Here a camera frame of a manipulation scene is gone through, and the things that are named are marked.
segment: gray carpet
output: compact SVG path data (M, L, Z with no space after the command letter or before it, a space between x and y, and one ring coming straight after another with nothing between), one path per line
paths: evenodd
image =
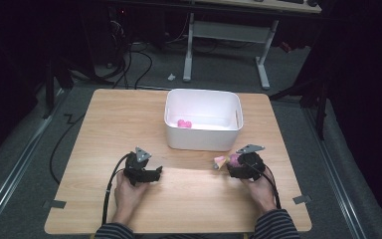
M191 83L183 83L181 78L184 49L169 48L160 51L149 47L143 53L151 57L152 67L139 84L169 89L196 88L271 95L292 84L309 52L309 49L304 49L285 54L281 49L271 49L266 67L272 88L266 92L261 90L254 65L257 48L258 46L251 46L231 50L228 47L221 47L211 53L196 53L193 80ZM197 50L208 51L210 48ZM127 74L131 85L147 69L148 63L149 60L145 56L132 54L131 68ZM96 70L100 74L107 72L102 67L97 67ZM177 79L168 81L167 77L170 74L175 75ZM73 120L80 117L87 110L93 91L102 87L90 81L76 82L76 86L69 92L65 102L54 114L52 122L32 155L30 166L0 216L0 238L89 238L89 235L46 234L44 225L49 209L43 208L42 205L45 200L53 199L58 189L49 171L49 160L58 139L70 126L67 124L68 117L65 114L73 115ZM273 102L274 111L301 191L312 198L312 201L306 204L312 221L312 229L301 233L301 237L352 238L330 186L321 160L321 152L315 143L315 135L311 132L310 125L298 103L293 98L287 98L287 100L289 101ZM41 121L43 105L41 101L35 111L20 123L1 147L0 185L33 133L35 125ZM56 150L54 169L58 178L61 178L64 173L80 126L80 123L76 124ZM382 238L380 208L366 186L362 174L353 163L344 139L339 133L333 114L329 114L325 124L326 144L332 151L338 168L341 169L342 177L348 182L349 194L356 203L361 222L365 223L367 238ZM226 238L224 235L212 236Z

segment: pink object held by gripper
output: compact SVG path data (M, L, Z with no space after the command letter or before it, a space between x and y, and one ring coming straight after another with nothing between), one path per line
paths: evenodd
M180 119L178 121L178 127L188 127L188 128L191 128L191 126L192 126L191 121L185 121L184 119Z

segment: person's arm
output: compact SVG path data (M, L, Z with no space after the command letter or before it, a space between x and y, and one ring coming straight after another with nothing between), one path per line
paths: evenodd
M116 212L111 223L101 225L101 228L95 233L95 238L132 239L133 231L126 225L138 207L148 185L149 183L142 183L139 186L132 186L123 172L119 172L116 176L116 189L114 190Z
M274 181L268 169L264 174ZM250 179L241 179L241 181L250 189L261 215L257 220L254 239L299 238L287 211L276 207L272 186L263 176L256 181Z

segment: person's left hand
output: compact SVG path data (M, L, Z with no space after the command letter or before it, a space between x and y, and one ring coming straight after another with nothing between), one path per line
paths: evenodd
M138 186L132 186L122 171L117 174L116 189L114 190L116 212L113 215L112 222L124 225L129 222L149 184L149 182L146 182Z

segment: forearm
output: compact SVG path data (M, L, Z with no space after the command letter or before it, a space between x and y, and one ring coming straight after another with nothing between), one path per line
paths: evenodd
M95 233L95 239L133 239L131 229L119 223L106 223Z
M299 234L287 211L278 209L269 211L257 220L254 238L299 238Z

